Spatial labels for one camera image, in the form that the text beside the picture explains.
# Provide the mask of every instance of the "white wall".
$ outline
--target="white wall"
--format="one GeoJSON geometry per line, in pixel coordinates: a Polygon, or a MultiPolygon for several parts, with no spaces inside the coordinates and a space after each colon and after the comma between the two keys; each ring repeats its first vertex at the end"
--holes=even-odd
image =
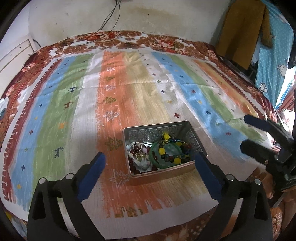
{"type": "Polygon", "coordinates": [[[0,43],[0,60],[22,43],[29,34],[29,5],[25,6],[11,24],[0,43]]]}
{"type": "MultiPolygon", "coordinates": [[[[169,34],[215,44],[233,0],[122,0],[115,30],[169,34]]],[[[42,46],[97,31],[115,0],[32,0],[29,32],[42,46]]],[[[104,29],[110,30],[118,9],[104,29]]]]}

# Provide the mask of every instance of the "power cord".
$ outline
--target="power cord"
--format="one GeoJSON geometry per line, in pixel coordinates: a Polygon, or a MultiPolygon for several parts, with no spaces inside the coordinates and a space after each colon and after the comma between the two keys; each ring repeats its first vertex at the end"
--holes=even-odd
{"type": "Polygon", "coordinates": [[[40,46],[40,48],[42,48],[42,46],[36,40],[33,39],[33,41],[36,42],[40,46]]]}
{"type": "Polygon", "coordinates": [[[86,45],[86,44],[90,44],[90,43],[93,43],[93,42],[95,42],[95,41],[98,41],[98,40],[100,40],[100,39],[106,37],[106,36],[107,36],[107,35],[108,35],[108,34],[109,34],[109,33],[115,28],[116,24],[117,24],[118,21],[119,21],[119,18],[120,18],[120,4],[121,4],[121,2],[122,2],[122,0],[119,0],[119,1],[116,0],[116,5],[115,5],[115,7],[112,9],[112,11],[109,13],[109,15],[105,18],[104,22],[102,23],[102,26],[98,29],[98,31],[94,32],[93,34],[99,32],[100,30],[102,30],[102,28],[106,25],[106,23],[109,21],[109,19],[110,19],[111,16],[113,15],[113,13],[114,13],[116,7],[119,6],[119,15],[118,15],[117,21],[116,21],[116,23],[114,24],[113,28],[112,28],[108,33],[106,33],[105,35],[99,37],[97,40],[89,41],[89,42],[87,42],[87,43],[85,43],[85,44],[76,45],[76,46],[83,46],[83,45],[86,45]]]}

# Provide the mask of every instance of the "yellow bead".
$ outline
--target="yellow bead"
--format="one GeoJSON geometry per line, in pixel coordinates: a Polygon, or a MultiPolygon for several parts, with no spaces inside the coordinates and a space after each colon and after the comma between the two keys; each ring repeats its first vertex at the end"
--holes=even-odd
{"type": "Polygon", "coordinates": [[[164,155],[165,154],[165,149],[164,148],[159,148],[159,154],[164,155]]]}
{"type": "Polygon", "coordinates": [[[170,138],[170,135],[169,134],[165,134],[163,136],[164,136],[165,140],[168,140],[170,138]]]}
{"type": "Polygon", "coordinates": [[[181,159],[176,157],[174,159],[174,164],[180,164],[180,163],[181,163],[181,159]]]}

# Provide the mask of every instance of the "white bead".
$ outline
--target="white bead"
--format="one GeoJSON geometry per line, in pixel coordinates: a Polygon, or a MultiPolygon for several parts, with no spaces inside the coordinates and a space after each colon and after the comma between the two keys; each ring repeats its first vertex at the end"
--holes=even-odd
{"type": "Polygon", "coordinates": [[[142,169],[144,170],[144,171],[146,171],[147,169],[148,169],[148,165],[147,164],[144,164],[143,166],[142,166],[142,169]]]}

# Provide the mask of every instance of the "metal tin box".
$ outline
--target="metal tin box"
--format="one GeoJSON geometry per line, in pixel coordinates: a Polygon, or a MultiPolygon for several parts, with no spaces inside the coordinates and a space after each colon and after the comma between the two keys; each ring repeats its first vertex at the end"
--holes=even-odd
{"type": "MultiPolygon", "coordinates": [[[[192,153],[197,153],[202,151],[205,156],[207,152],[201,144],[196,132],[194,131],[192,125],[189,121],[180,122],[170,122],[162,124],[153,124],[146,126],[135,126],[126,127],[123,129],[123,142],[124,146],[130,145],[132,142],[140,142],[146,146],[151,146],[154,142],[158,141],[160,136],[163,134],[170,134],[174,138],[183,140],[191,144],[192,153]]],[[[132,185],[139,185],[144,183],[155,182],[163,180],[166,178],[174,177],[177,175],[182,175],[189,172],[195,168],[194,160],[190,162],[183,163],[174,167],[169,167],[166,169],[158,169],[158,171],[147,172],[141,174],[133,174],[130,170],[128,162],[128,151],[125,148],[126,155],[126,166],[128,169],[128,174],[132,177],[132,185]]]]}

